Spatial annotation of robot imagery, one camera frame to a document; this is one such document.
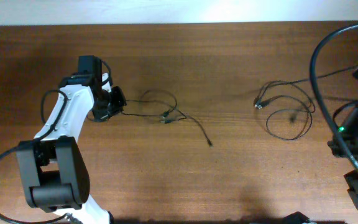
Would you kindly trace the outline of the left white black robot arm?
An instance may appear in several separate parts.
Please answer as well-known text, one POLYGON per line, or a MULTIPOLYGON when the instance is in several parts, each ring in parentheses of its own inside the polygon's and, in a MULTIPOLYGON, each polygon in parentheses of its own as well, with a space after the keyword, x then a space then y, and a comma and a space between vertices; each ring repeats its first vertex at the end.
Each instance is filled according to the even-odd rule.
POLYGON ((113 86, 106 62, 80 56, 78 71, 59 84, 58 100, 33 141, 22 141, 16 152, 25 200, 32 208, 63 215, 77 223, 113 223, 111 212, 90 194, 90 177, 78 147, 89 113, 105 122, 121 113, 126 99, 113 86))

